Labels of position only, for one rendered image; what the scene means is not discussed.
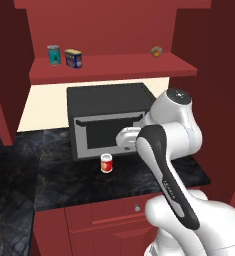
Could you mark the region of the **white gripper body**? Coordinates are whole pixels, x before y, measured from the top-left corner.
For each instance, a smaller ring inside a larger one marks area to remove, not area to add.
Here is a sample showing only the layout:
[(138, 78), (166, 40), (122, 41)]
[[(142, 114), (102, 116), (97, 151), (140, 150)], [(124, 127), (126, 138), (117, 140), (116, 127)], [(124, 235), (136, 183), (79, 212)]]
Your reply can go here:
[(139, 132), (139, 127), (123, 128), (116, 136), (116, 143), (118, 145), (134, 145)]

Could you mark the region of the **red cabinet shelf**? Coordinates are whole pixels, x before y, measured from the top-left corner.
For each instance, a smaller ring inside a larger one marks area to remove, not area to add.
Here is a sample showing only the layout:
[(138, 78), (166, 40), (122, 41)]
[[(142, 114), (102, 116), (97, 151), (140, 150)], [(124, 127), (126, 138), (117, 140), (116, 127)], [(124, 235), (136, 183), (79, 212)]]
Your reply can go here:
[(195, 76), (198, 69), (172, 53), (159, 58), (150, 54), (85, 56), (82, 67), (50, 66), (46, 58), (36, 58), (30, 70), (32, 85), (156, 77)]

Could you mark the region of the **red cabinet door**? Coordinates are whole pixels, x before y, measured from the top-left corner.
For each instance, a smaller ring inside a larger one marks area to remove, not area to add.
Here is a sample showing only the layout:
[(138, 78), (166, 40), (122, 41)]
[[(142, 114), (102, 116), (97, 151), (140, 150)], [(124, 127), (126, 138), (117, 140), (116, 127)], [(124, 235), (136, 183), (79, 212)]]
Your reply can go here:
[(235, 196), (235, 0), (179, 10), (172, 52), (198, 69), (195, 76), (172, 78), (170, 85), (193, 98), (203, 133), (195, 159), (211, 179), (203, 191), (229, 203)]
[(0, 0), (0, 138), (11, 146), (31, 88), (35, 56), (27, 13), (14, 0)]

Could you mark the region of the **red and white can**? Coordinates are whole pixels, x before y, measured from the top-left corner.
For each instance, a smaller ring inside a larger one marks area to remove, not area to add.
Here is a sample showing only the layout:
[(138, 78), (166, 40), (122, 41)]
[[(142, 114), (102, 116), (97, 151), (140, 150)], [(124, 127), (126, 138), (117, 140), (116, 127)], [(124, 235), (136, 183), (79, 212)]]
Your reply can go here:
[(111, 154), (105, 153), (101, 155), (101, 171), (110, 173), (113, 170), (113, 158)]

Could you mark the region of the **black and grey microwave oven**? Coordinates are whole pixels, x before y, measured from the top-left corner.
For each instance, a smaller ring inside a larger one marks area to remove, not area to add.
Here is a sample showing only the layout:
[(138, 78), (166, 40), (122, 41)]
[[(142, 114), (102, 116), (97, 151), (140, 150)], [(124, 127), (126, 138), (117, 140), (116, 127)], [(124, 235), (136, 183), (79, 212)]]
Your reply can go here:
[(144, 83), (99, 85), (67, 88), (67, 114), (74, 161), (93, 159), (104, 153), (113, 156), (132, 154), (134, 147), (118, 147), (117, 134), (126, 127), (138, 127), (142, 119), (111, 119), (88, 122), (86, 126), (74, 123), (75, 117), (119, 114), (144, 111), (145, 115), (155, 101)]

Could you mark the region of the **red drawer front with knob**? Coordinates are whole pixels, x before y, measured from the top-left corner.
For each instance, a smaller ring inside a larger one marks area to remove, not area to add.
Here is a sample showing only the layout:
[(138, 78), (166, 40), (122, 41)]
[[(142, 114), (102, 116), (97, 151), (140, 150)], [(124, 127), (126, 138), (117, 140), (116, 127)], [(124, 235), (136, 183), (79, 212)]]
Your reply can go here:
[[(139, 196), (133, 196), (133, 197), (127, 197), (123, 199), (123, 214), (124, 215), (133, 215), (133, 214), (139, 214), (143, 213), (145, 209), (146, 202), (154, 198), (156, 196), (160, 196), (161, 193), (152, 193), (152, 194), (145, 194), (145, 195), (139, 195)], [(140, 212), (135, 212), (135, 204), (138, 204), (140, 206)]]

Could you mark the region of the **small tan and grey object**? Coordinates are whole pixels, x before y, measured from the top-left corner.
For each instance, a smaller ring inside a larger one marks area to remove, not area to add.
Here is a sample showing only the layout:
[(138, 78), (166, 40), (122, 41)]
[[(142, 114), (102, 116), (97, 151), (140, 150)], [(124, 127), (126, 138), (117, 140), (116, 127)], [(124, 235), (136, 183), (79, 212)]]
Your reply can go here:
[(158, 58), (161, 53), (162, 53), (163, 49), (160, 46), (154, 46), (151, 48), (150, 53), (154, 58)]

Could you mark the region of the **blue and yellow can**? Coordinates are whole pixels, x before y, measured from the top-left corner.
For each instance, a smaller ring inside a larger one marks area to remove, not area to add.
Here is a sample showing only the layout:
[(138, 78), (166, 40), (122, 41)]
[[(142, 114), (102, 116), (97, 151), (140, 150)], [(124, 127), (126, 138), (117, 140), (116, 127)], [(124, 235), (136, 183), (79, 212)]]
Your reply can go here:
[(66, 49), (65, 50), (66, 65), (70, 68), (82, 67), (82, 53), (79, 50)]

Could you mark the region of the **teal can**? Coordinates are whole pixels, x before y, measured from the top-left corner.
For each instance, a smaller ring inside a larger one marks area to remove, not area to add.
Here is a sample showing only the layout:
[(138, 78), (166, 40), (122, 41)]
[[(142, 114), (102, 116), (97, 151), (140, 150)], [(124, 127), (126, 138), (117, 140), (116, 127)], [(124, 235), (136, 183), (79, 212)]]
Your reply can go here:
[(50, 65), (60, 65), (61, 64), (60, 48), (58, 45), (48, 45), (47, 53), (48, 53)]

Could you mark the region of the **red lower cupboard door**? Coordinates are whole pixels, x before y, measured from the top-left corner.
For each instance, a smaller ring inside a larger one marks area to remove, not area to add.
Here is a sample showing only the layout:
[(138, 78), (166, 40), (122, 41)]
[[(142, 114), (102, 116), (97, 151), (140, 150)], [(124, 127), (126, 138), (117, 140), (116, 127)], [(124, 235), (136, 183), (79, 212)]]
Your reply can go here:
[(74, 256), (144, 256), (157, 229), (144, 218), (71, 231)]

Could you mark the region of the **red open wall cabinet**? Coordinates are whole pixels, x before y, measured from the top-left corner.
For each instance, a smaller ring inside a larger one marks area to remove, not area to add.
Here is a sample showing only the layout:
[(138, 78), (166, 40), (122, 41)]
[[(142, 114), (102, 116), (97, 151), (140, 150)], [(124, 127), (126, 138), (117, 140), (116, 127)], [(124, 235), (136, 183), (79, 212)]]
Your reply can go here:
[(61, 64), (66, 65), (66, 49), (79, 50), (82, 58), (151, 55), (154, 46), (163, 49), (161, 54), (172, 53), (177, 11), (208, 9), (211, 0), (14, 0), (14, 4), (26, 10), (35, 59), (46, 58), (49, 63), (47, 46), (58, 45)]

